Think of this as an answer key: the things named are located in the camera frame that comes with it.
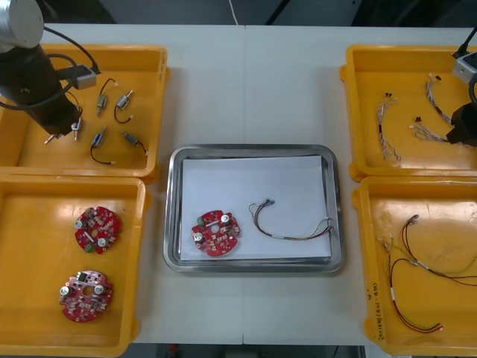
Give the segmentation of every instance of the metal tray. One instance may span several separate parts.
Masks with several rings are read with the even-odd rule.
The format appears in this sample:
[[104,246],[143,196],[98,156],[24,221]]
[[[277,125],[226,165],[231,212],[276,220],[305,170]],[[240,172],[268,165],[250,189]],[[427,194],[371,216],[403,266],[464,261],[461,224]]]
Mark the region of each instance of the metal tray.
[[[322,157],[326,213],[332,219],[330,234],[331,257],[253,260],[180,260],[180,230],[182,206],[182,163],[185,159],[228,159],[253,157]],[[338,165],[332,151],[322,145],[188,145],[171,155],[164,230],[164,260],[181,272],[332,272],[344,261],[344,241],[341,238],[341,202],[338,185]]]

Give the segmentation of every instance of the white table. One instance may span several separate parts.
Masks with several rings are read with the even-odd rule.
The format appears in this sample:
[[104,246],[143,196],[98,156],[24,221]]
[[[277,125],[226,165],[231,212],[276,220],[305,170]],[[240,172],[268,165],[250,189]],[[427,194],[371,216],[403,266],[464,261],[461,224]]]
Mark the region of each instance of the white table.
[[[338,158],[347,259],[322,274],[180,274],[162,259],[165,170],[142,246],[136,342],[369,345],[338,70],[353,43],[456,45],[467,29],[54,25],[80,43],[158,44],[172,79],[159,159],[192,143],[322,144]],[[46,42],[60,41],[45,34]]]

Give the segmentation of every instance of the white paper sheet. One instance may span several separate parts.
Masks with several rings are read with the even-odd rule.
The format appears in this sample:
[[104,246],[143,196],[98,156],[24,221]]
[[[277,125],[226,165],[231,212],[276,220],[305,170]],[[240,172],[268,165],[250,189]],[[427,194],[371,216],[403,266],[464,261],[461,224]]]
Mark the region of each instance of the white paper sheet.
[[264,230],[280,236],[313,233],[326,218],[321,157],[184,160],[180,259],[211,260],[195,246],[192,227],[213,210],[231,212],[241,228],[237,246],[219,260],[331,256],[329,235],[289,241],[260,233],[248,207],[266,198],[275,204],[260,213]]

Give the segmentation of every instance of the yellow plastic tray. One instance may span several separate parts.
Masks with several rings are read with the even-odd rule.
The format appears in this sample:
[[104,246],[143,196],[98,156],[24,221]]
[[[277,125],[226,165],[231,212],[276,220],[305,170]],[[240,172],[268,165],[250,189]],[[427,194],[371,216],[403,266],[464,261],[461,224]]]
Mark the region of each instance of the yellow plastic tray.
[[[425,356],[477,355],[477,287],[462,286],[406,262],[395,266],[396,302],[416,324],[438,322],[442,331],[431,334],[407,328],[394,311],[388,275],[387,251],[378,238],[394,237],[403,248],[400,231],[408,229],[413,254],[438,271],[459,271],[477,255],[477,180],[474,178],[370,177],[353,193],[358,210],[367,318],[364,330],[389,354]],[[402,257],[392,250],[391,264]],[[463,274],[476,275],[477,263]],[[477,279],[466,282],[477,283]]]
[[[157,149],[162,116],[165,82],[168,74],[167,51],[144,45],[86,45],[102,71],[95,87],[72,93],[78,98],[83,112],[80,140],[73,133],[49,145],[48,134],[26,113],[0,110],[0,174],[22,175],[80,175],[135,177],[148,182],[158,176]],[[72,45],[43,46],[48,53],[66,54],[77,63],[89,60]],[[64,60],[53,59],[55,68],[69,66]],[[104,82],[115,78],[119,86],[109,83],[106,110],[96,117],[96,102]],[[121,120],[130,114],[134,118],[120,125],[113,118],[115,104],[121,95],[134,90],[131,103],[119,111]],[[95,156],[103,161],[116,161],[113,166],[94,162],[90,155],[92,139],[107,125],[103,145],[95,149]],[[127,131],[141,140],[149,155],[129,144],[120,131]]]
[[[139,246],[149,199],[135,178],[0,175],[0,354],[117,357],[138,333]],[[102,255],[85,253],[74,223],[104,206],[121,218],[121,234]],[[114,284],[96,320],[63,315],[59,289],[70,276],[97,270]]]
[[[433,87],[437,105],[448,115],[469,103],[468,87],[452,69],[456,47],[353,45],[341,79],[347,94],[353,162],[352,177],[369,175],[477,176],[477,149],[442,142],[422,141],[409,125],[417,116],[436,134],[445,136],[448,125],[426,97],[429,73],[442,81]],[[385,115],[383,131],[402,159],[383,160],[376,111],[385,93],[398,98]]]

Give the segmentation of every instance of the red circuit board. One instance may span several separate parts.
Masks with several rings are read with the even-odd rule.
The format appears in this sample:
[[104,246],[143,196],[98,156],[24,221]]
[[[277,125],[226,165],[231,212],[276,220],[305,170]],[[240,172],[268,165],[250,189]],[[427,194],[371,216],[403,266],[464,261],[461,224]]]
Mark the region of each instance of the red circuit board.
[[237,245],[240,227],[232,213],[211,211],[198,218],[198,225],[192,228],[195,245],[209,256],[221,256]]
[[105,207],[90,207],[75,222],[76,241],[86,252],[105,252],[118,238],[120,222]]
[[113,285],[107,277],[96,271],[81,271],[70,277],[60,290],[63,314],[74,322],[90,322],[111,302]]

